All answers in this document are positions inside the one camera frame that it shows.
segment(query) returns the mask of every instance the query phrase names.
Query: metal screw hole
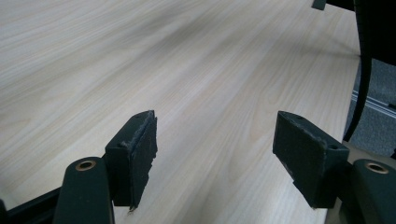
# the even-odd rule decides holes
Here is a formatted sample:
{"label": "metal screw hole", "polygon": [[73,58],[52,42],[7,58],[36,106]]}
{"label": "metal screw hole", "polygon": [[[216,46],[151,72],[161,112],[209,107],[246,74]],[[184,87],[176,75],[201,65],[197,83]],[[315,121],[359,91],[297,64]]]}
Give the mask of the metal screw hole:
{"label": "metal screw hole", "polygon": [[91,170],[96,165],[96,161],[82,161],[76,166],[78,171]]}
{"label": "metal screw hole", "polygon": [[385,175],[385,174],[389,173],[389,170],[387,168],[381,166],[380,164],[369,162],[366,164],[366,167],[367,167],[367,169],[369,169],[373,172],[379,173],[381,175]]}

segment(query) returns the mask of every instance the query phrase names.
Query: chair backrest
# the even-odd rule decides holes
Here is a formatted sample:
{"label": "chair backrest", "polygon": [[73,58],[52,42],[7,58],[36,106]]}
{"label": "chair backrest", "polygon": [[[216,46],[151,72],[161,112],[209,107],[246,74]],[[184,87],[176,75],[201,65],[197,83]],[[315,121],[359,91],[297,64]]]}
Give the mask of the chair backrest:
{"label": "chair backrest", "polygon": [[396,1],[354,1],[358,26],[364,26],[362,28],[368,33],[368,41],[363,39],[361,48],[364,44],[371,51],[368,56],[396,65]]}

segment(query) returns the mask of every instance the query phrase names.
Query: wood grain surface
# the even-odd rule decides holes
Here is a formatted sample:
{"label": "wood grain surface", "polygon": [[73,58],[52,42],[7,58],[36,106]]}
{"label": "wood grain surface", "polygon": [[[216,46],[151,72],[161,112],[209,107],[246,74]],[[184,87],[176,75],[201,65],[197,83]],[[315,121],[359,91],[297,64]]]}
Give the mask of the wood grain surface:
{"label": "wood grain surface", "polygon": [[278,110],[341,140],[359,64],[353,12],[310,0],[0,1],[7,209],[102,156],[154,109],[157,158],[118,223],[323,223],[276,156]]}

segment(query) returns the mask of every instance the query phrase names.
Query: wooden table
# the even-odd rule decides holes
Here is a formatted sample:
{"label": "wooden table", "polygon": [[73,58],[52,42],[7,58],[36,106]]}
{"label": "wooden table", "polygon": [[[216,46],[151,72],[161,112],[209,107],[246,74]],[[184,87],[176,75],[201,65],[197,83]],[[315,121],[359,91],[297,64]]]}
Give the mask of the wooden table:
{"label": "wooden table", "polygon": [[272,143],[278,110],[341,140],[359,64],[353,12],[312,0],[0,2],[7,209],[102,156],[154,109],[157,158],[118,223],[323,223]]}

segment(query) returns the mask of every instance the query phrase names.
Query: black chair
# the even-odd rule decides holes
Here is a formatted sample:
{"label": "black chair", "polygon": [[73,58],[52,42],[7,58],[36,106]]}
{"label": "black chair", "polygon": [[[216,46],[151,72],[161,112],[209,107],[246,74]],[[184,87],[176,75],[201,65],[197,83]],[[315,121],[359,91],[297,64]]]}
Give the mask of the black chair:
{"label": "black chair", "polygon": [[312,7],[324,9],[326,3],[355,10],[361,47],[361,83],[352,121],[344,141],[349,141],[358,127],[367,99],[372,72],[372,59],[396,65],[395,0],[315,0]]}

